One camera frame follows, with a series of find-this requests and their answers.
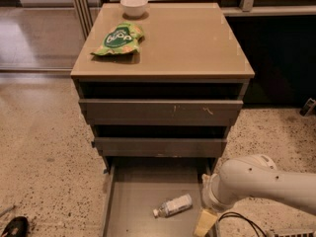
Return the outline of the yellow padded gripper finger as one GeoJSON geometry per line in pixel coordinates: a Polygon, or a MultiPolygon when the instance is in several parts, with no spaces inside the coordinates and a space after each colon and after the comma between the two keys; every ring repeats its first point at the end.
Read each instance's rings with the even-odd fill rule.
{"type": "Polygon", "coordinates": [[[211,209],[202,208],[199,211],[197,223],[194,230],[195,237],[205,237],[208,231],[215,224],[218,216],[211,209]]]}

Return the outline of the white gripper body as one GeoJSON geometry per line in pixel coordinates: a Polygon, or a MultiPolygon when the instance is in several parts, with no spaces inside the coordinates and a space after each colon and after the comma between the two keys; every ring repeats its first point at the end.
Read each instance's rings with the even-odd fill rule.
{"type": "Polygon", "coordinates": [[[225,203],[219,199],[219,176],[212,174],[211,176],[203,174],[201,198],[203,204],[215,212],[223,212],[231,208],[229,203],[225,203]]]}

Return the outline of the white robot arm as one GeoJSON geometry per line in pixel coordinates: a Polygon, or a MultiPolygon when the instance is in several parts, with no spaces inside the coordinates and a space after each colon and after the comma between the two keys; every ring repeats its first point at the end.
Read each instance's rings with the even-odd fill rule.
{"type": "Polygon", "coordinates": [[[217,214],[244,198],[266,198],[316,214],[316,174],[285,172],[267,155],[255,154],[224,162],[217,174],[203,174],[201,200],[194,231],[204,237],[217,214]]]}

